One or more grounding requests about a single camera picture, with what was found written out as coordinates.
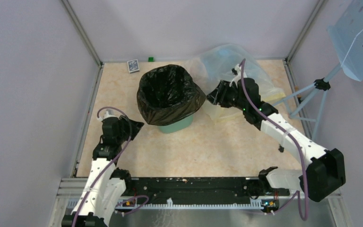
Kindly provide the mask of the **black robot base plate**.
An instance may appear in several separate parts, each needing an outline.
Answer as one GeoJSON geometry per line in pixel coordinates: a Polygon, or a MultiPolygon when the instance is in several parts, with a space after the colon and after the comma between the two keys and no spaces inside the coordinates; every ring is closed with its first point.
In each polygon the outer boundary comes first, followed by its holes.
{"type": "Polygon", "coordinates": [[[289,197],[288,189],[271,189],[257,177],[140,177],[126,180],[119,201],[131,209],[260,209],[273,199],[289,197]]]}

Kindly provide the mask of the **clear plastic bag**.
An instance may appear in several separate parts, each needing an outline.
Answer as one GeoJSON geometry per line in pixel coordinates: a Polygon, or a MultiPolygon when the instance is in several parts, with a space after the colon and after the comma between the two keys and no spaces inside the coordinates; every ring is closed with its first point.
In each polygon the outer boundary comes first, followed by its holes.
{"type": "Polygon", "coordinates": [[[276,87],[271,77],[258,62],[241,46],[225,44],[185,61],[182,66],[193,81],[208,95],[221,80],[234,81],[232,69],[245,59],[244,76],[255,80],[259,86],[261,100],[273,103],[285,97],[282,88],[276,87]]]}

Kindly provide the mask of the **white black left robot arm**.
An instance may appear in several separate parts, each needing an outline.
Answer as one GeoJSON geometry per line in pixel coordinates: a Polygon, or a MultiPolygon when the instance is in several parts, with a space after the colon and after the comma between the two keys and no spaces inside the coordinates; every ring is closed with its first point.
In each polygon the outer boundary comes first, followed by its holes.
{"type": "Polygon", "coordinates": [[[133,188],[129,172],[116,164],[144,123],[108,112],[98,120],[102,135],[93,150],[90,174],[72,212],[63,217],[63,227],[107,227],[120,197],[133,188]]]}

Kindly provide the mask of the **green plastic trash bin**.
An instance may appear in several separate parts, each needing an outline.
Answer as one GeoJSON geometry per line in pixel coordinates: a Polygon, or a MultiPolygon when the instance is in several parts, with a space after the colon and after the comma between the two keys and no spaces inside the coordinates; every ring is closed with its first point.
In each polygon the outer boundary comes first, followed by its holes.
{"type": "Polygon", "coordinates": [[[172,123],[167,126],[158,126],[160,132],[164,134],[174,133],[189,127],[193,122],[193,115],[183,118],[180,121],[172,123]]]}

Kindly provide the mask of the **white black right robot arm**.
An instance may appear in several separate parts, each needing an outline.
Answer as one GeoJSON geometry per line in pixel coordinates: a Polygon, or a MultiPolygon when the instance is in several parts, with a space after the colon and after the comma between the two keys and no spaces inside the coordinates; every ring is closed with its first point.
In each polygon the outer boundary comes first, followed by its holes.
{"type": "Polygon", "coordinates": [[[307,192],[310,200],[319,202],[346,183],[343,153],[316,144],[290,125],[274,106],[261,99],[254,79],[221,80],[207,100],[213,105],[241,110],[248,123],[275,139],[304,165],[303,170],[270,167],[260,171],[258,188],[262,194],[289,189],[307,192]]]}

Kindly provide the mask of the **black trash bag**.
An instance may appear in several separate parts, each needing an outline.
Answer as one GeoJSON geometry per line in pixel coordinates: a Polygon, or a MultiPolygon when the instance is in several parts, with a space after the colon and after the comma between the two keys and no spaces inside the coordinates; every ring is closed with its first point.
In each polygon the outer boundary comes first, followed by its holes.
{"type": "Polygon", "coordinates": [[[167,126],[197,112],[206,100],[188,71],[175,64],[143,74],[137,90],[138,110],[147,124],[167,126]]]}

